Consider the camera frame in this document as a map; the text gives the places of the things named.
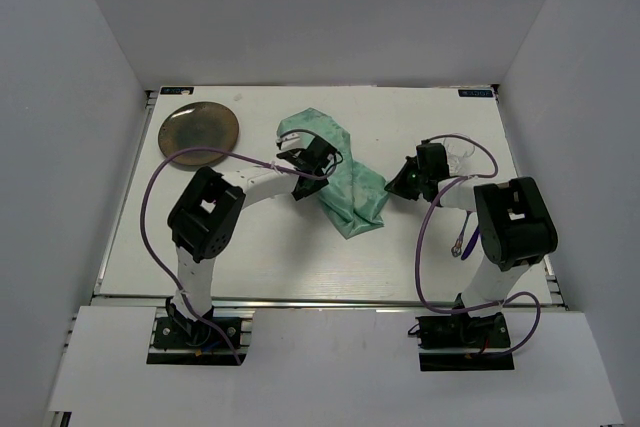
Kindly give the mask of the clear drinking glass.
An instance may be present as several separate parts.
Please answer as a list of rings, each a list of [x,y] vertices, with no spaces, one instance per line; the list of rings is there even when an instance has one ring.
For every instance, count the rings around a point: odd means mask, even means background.
[[[442,144],[447,154],[451,176],[466,176],[473,172],[471,160],[476,151],[474,144],[470,143],[465,136],[445,137]]]

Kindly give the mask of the green satin placemat cloth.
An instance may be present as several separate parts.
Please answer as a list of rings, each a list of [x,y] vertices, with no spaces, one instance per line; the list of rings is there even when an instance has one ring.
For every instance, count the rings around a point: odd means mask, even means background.
[[[382,210],[389,194],[385,178],[353,157],[350,133],[330,115],[314,108],[280,121],[279,136],[297,130],[305,144],[317,134],[340,153],[341,164],[317,194],[325,215],[346,239],[384,226]]]

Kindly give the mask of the purple handled knife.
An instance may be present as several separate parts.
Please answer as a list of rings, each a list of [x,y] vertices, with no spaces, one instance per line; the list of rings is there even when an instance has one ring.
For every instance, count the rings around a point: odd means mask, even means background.
[[[461,254],[462,261],[465,261],[473,253],[479,237],[480,237],[479,228],[476,228],[471,238],[469,239],[464,251]]]

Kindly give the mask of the brown speckled ceramic plate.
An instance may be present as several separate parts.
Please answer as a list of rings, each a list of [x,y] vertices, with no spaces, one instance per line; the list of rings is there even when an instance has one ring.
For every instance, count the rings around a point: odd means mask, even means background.
[[[176,109],[162,122],[158,147],[165,157],[193,147],[231,152],[239,134],[239,120],[230,108],[217,102],[193,102]]]

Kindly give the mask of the fork with pink neck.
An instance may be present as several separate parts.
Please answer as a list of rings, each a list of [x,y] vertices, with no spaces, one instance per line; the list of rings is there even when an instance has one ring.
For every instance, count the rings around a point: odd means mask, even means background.
[[[471,213],[467,211],[464,222],[460,229],[460,232],[454,242],[454,245],[451,247],[451,254],[454,258],[460,257],[462,255],[465,232],[466,232],[466,228],[467,228],[470,216],[471,216]]]

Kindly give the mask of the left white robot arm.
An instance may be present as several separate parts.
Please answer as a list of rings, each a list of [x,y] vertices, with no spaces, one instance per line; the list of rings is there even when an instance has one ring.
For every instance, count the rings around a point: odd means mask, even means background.
[[[227,172],[199,168],[170,211],[180,282],[171,305],[182,315],[176,331],[188,345],[202,345],[210,337],[212,324],[206,316],[212,311],[215,261],[228,247],[242,211],[281,195],[300,200],[317,193],[343,160],[319,137],[305,146],[290,134],[277,146],[280,151],[269,162]]]

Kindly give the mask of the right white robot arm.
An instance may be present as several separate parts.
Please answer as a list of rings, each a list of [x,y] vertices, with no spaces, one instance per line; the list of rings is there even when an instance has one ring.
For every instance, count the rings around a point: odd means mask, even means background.
[[[431,312],[459,314],[451,321],[451,331],[466,346],[475,345],[486,336],[488,324],[484,317],[499,313],[504,305],[521,297],[521,292],[512,292],[516,283],[558,246],[555,225],[535,180],[519,177],[495,183],[498,164],[493,156],[489,160],[493,165],[490,173],[453,174],[445,146],[434,137],[422,141],[416,154],[406,158],[399,173],[385,186],[395,196],[429,203],[415,248],[416,293]],[[438,208],[476,214],[476,238],[483,252],[474,277],[451,309],[427,300],[421,286],[422,243]]]

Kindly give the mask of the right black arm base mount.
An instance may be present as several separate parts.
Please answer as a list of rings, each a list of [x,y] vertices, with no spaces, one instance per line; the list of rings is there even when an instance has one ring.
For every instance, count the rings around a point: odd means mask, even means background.
[[[421,316],[407,335],[418,343],[421,372],[513,371],[505,317]]]

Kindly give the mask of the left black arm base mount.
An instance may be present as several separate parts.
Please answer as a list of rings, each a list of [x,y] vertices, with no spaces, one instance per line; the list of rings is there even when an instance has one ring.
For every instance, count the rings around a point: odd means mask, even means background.
[[[248,318],[215,317],[210,309],[204,318],[215,323],[229,339],[213,327],[192,320],[178,312],[170,299],[165,302],[153,324],[146,363],[148,365],[239,366],[248,353],[250,321]]]

